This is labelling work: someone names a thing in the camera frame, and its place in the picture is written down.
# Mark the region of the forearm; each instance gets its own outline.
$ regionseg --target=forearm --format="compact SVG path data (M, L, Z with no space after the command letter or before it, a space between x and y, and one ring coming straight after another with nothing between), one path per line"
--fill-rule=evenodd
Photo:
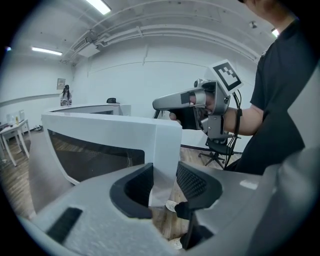
M224 114L224 129L234 133L236 127L237 110L229 107ZM240 117L239 135L254 135L262 124L262 116L252 107L243 109Z

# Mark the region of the small white table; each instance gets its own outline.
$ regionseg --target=small white table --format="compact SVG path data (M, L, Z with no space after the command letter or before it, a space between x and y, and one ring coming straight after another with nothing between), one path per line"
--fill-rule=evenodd
M5 149L8 152L8 155L9 155L9 157L11 159L11 162L13 163L14 166L17 166L17 163L16 163L15 159L13 158L13 156L11 154L10 148L9 148L7 140L6 140L6 134L14 132L16 143L18 144L18 147L19 147L20 151L22 151L21 148L20 148L19 140L18 140L18 136L19 136L21 144L22 144L22 147L24 149L24 152L25 152L26 156L29 158L29 152L27 150L24 138L22 136L22 133L23 133L22 128L23 128L24 125L26 125L26 127L28 129L29 137L30 137L30 140L31 140L31 133L30 133L28 119L23 120L19 124L14 124L12 127L6 127L2 131L0 131L0 136L1 136L1 139L2 139L2 141L4 143Z

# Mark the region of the sneaker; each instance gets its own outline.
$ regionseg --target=sneaker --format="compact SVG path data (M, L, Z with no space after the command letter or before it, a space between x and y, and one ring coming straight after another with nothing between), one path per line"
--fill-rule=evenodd
M175 238L169 241L169 244L172 246L173 249L180 250L182 249L182 243L180 242L180 238Z
M175 202L175 201L170 201L170 200L168 200L168 201L165 203L165 207L166 207L169 211L175 213L175 212L176 212L175 207L176 207L177 204L178 204L178 203Z

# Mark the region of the woman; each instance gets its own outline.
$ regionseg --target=woman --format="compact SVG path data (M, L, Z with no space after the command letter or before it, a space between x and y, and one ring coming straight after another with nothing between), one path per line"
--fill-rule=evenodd
M63 92L60 96L60 105L61 106L68 106L68 105L71 105L72 103L72 95L71 95L71 92L69 91L69 85L65 85L64 86L64 89L63 89Z

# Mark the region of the wall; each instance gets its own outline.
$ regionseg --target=wall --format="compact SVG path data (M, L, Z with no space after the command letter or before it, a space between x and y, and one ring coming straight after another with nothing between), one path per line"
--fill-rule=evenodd
M24 110L31 129L42 124L43 111L60 105L57 79L66 79L69 85L73 80L71 65L21 55L7 56L0 74L0 122L5 124L9 113Z
M116 98L119 103L131 104L132 116L152 118L154 99L192 88L207 65L224 59L231 61L243 81L241 107L247 108L257 65L222 46L177 37L126 40L79 63L75 67L74 100L78 100L76 95L84 103ZM235 150L242 152L249 139L238 140ZM202 131L183 131L182 144L205 147L205 142Z

